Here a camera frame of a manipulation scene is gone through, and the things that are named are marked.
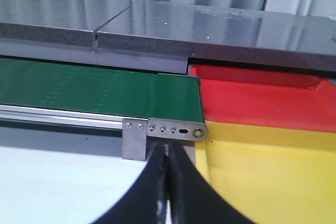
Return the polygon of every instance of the gray countertop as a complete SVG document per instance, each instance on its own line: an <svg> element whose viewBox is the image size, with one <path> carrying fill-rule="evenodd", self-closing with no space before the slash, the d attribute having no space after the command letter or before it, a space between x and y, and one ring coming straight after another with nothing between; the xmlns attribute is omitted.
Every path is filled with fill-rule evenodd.
<svg viewBox="0 0 336 224"><path fill-rule="evenodd" d="M0 0L0 54L43 58L32 57L30 48L28 55L26 41L83 47L66 56L80 63L115 59L117 67L137 68L138 57L115 50L145 54L138 68L154 71L162 71L157 58L165 56L176 62L167 72L185 73L190 58L336 72L336 22L259 10L144 0ZM55 55L45 57L64 61L61 52Z"/></svg>
<svg viewBox="0 0 336 224"><path fill-rule="evenodd" d="M336 22L324 17L138 1L98 36L102 48L336 70Z"/></svg>
<svg viewBox="0 0 336 224"><path fill-rule="evenodd" d="M94 31L136 0L0 0L0 37L93 46Z"/></svg>

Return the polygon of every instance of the red tray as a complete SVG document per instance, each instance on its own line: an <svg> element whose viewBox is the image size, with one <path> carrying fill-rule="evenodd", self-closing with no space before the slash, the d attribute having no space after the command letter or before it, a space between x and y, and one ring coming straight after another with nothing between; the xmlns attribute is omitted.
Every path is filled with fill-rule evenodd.
<svg viewBox="0 0 336 224"><path fill-rule="evenodd" d="M305 74L195 65L205 119L336 132L336 87Z"/></svg>

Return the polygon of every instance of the white surface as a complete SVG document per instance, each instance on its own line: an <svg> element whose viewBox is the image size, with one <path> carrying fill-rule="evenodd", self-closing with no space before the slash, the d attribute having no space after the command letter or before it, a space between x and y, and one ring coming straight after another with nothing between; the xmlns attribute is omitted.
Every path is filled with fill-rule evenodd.
<svg viewBox="0 0 336 224"><path fill-rule="evenodd" d="M19 133L24 140L23 132L28 142L32 135L73 135L2 127L0 144L13 140L15 145ZM145 164L114 156L0 146L0 223L91 223L123 196Z"/></svg>

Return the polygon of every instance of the slotted hole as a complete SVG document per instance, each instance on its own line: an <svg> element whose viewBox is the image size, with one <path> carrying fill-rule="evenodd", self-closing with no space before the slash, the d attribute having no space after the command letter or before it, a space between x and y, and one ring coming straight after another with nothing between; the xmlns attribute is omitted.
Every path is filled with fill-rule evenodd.
<svg viewBox="0 0 336 224"><path fill-rule="evenodd" d="M179 129L178 132L180 132L180 133L182 133L182 134L187 134L187 133L188 133L188 130L186 130L186 129Z"/></svg>

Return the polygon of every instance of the metal bracket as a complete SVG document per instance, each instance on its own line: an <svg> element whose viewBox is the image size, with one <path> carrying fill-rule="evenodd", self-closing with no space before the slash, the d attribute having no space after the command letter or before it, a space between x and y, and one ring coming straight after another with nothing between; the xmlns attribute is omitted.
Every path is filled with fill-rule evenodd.
<svg viewBox="0 0 336 224"><path fill-rule="evenodd" d="M207 138L208 128L204 123L149 118L147 135L177 140L199 141Z"/></svg>
<svg viewBox="0 0 336 224"><path fill-rule="evenodd" d="M147 146L147 120L122 120L122 158L144 161Z"/></svg>

